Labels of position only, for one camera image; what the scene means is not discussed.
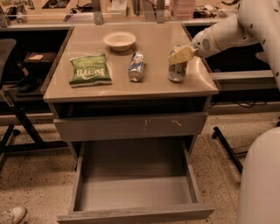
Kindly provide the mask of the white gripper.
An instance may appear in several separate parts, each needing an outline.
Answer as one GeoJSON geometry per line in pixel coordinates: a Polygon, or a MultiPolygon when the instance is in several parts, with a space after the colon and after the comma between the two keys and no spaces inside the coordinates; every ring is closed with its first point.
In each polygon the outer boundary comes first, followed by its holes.
{"type": "Polygon", "coordinates": [[[200,31],[192,39],[192,46],[179,45],[174,47],[168,57],[170,65],[176,65],[191,60],[195,54],[201,58],[208,58],[221,52],[215,37],[215,26],[212,25],[200,31]]]}

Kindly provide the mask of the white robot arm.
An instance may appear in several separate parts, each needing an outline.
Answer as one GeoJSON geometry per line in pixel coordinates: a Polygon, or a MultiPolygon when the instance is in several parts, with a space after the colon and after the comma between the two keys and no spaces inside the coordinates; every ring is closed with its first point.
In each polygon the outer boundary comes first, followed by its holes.
{"type": "MultiPolygon", "coordinates": [[[[198,33],[171,54],[171,65],[210,57],[231,47],[262,46],[280,87],[279,0],[241,0],[238,12],[198,33]]],[[[241,174],[237,224],[280,224],[280,128],[261,134],[249,147],[241,174]]]]}

